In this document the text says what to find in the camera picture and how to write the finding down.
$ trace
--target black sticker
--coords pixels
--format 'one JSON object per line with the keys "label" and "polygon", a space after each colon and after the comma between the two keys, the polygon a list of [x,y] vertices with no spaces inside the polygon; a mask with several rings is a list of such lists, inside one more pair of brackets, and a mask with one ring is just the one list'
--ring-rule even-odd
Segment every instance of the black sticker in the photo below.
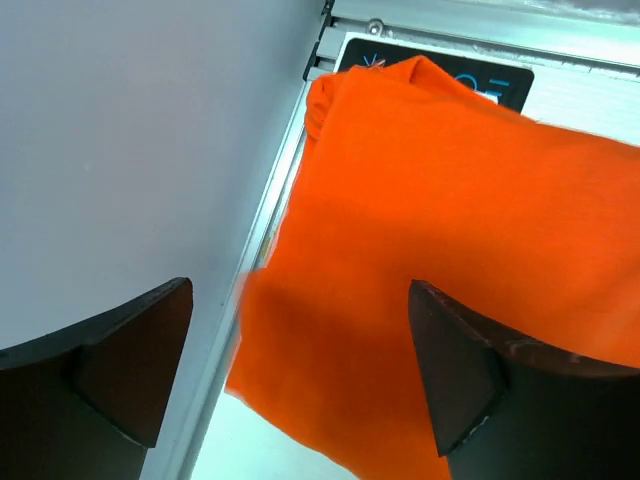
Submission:
{"label": "black sticker", "polygon": [[477,92],[497,98],[500,105],[518,113],[522,111],[533,83],[533,72],[526,68],[361,38],[349,41],[342,56],[339,71],[348,70],[354,65],[363,67],[388,66],[416,55],[424,55],[460,83]]}

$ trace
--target blue symbol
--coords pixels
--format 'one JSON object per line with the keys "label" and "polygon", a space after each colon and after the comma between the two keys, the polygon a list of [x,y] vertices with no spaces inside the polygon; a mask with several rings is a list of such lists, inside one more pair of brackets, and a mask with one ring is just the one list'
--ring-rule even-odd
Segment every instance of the blue symbol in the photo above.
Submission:
{"label": "blue symbol", "polygon": [[502,96],[502,92],[496,92],[495,90],[485,90],[484,93],[486,93],[487,95],[491,95],[493,97],[498,97],[498,98]]}
{"label": "blue symbol", "polygon": [[489,80],[489,83],[493,83],[494,85],[502,85],[503,87],[508,87],[511,85],[511,82],[507,82],[506,80],[498,80],[496,78],[492,78]]}
{"label": "blue symbol", "polygon": [[377,53],[373,54],[373,57],[371,57],[371,61],[369,61],[366,55],[363,55],[362,59],[364,60],[364,63],[367,67],[382,67],[386,62],[384,58],[381,58],[380,60],[378,60]]}
{"label": "blue symbol", "polygon": [[473,75],[469,75],[468,73],[461,73],[456,77],[456,80],[458,81],[463,79],[471,80],[473,82],[473,89],[474,90],[478,89],[478,81],[476,80],[476,77],[474,77]]}

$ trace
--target folded cloth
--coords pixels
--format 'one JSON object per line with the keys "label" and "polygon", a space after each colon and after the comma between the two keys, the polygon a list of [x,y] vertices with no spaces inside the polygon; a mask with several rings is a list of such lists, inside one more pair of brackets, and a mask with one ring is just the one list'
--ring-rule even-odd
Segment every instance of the folded cloth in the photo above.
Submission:
{"label": "folded cloth", "polygon": [[537,124],[422,57],[318,79],[228,389],[363,479],[446,479],[412,279],[546,343],[640,367],[640,149]]}

